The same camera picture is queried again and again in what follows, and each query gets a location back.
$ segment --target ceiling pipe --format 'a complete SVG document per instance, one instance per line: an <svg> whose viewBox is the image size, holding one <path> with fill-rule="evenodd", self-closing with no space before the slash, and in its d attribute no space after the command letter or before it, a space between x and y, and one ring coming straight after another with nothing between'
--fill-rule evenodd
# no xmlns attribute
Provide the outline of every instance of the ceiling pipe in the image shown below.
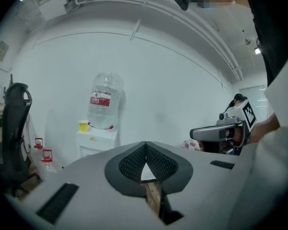
<svg viewBox="0 0 288 230"><path fill-rule="evenodd" d="M77 5L80 5L80 4L83 4L83 3L90 2L90 1L96 1L96 0L86 0L86 1L78 1L78 0L75 0L75 3L76 3ZM168 1L168 2L171 3L171 4L176 5L176 4L175 4L175 1L173 1L173 0L165 0L165 1ZM155 4L156 6L158 6L158 7L163 7L163 9L164 9L164 6L163 6L163 5L160 5L160 4L157 4L157 3L154 3L154 4ZM171 12L174 11L174 10L168 8L168 7L166 7L166 10L171 10ZM184 19L187 20L187 21L189 20L189 18L187 18L187 17L184 16L184 15L181 15L179 12L176 12L176 11L174 11L174 12L175 12L175 14L177 14L179 17L184 17ZM241 69L239 68L239 64L238 64L237 60L235 59L234 55L232 54L232 52L231 52L231 50L229 49L229 47L227 46L227 44L226 44L226 43L224 42L224 40L219 36L219 34L218 34L203 18L201 18L201 17L200 17L199 15L197 15L195 12L188 10L188 13L189 13L190 15L192 15L193 17L195 17L197 20L199 20L199 21L221 42L221 44L223 45L223 47L224 47L224 48L226 49L226 51L229 53L229 56L232 58L234 64L232 63L231 60L228 59L227 55L226 55L225 52L222 50L222 48L220 47L220 45L219 45L213 38L211 38L210 35L207 35L207 32L206 32L205 30L203 30L199 25L196 25L193 21L189 22L189 23L191 23L192 25L195 24L194 26L195 26L198 30L200 30L203 34L205 34L206 36L208 36L208 38L210 38L210 40L212 40L212 41L215 43L216 46L214 46L214 48L217 48L217 47L218 47L218 48L220 49L220 51L222 52L222 54L225 55L225 57L226 57L226 59L227 59L226 62L228 63L229 67L231 68L232 72L235 72L234 69L239 69L238 71L239 71L239 73L240 73L240 75L241 75L241 78L244 79L243 74L242 74L242 72L241 72Z"/></svg>
<svg viewBox="0 0 288 230"><path fill-rule="evenodd" d="M79 2L78 0L75 0L75 3L76 4L83 4L83 3L97 2L97 1L106 1L106 0L85 0L85 1L81 1L81 2ZM128 2L128 3L130 3L131 1L136 1L139 4L144 2L144 0L115 0L115 1ZM178 20L179 22L183 23L184 25L188 26L193 31L195 31L206 42L208 42L211 45L211 47L213 47L216 50L216 52L225 60L227 65L230 67L230 69L231 69L232 73L235 75L236 79L238 81L240 81L239 75L235 72L235 68L233 68L232 65L230 64L231 63L230 59L228 58L228 56L226 55L224 50L221 48L221 46L204 29L202 29L197 24L194 24L194 22L192 20L190 20L188 17L186 17L184 15L181 15L179 12L176 12L175 10L173 10L171 8L168 8L166 6L163 6L163 5L160 5L158 3L151 2L151 1L148 1L147 4L150 5L150 6L148 6L148 5L146 5L146 6L152 8L152 9L156 9L156 7L160 7L162 9L162 10L159 10L160 12L169 11L170 13L166 12L167 15L172 16L174 19Z"/></svg>

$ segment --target person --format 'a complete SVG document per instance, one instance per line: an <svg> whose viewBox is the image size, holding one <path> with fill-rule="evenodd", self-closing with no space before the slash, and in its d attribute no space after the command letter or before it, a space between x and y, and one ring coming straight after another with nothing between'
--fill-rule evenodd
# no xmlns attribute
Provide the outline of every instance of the person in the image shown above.
<svg viewBox="0 0 288 230"><path fill-rule="evenodd" d="M246 96L244 96L243 94L236 94L234 96L234 99L229 103L228 107L226 108L225 112L230 108L230 107L233 107L233 106L236 106L237 104L247 100L248 98Z"/></svg>
<svg viewBox="0 0 288 230"><path fill-rule="evenodd" d="M258 48L264 59L268 86L275 79L288 59L288 0L280 11L279 0L204 0L221 5L236 3L251 9L258 35ZM254 126L249 143L258 142L265 134L277 130L279 122L275 114ZM242 141L242 130L235 129L234 141Z"/></svg>

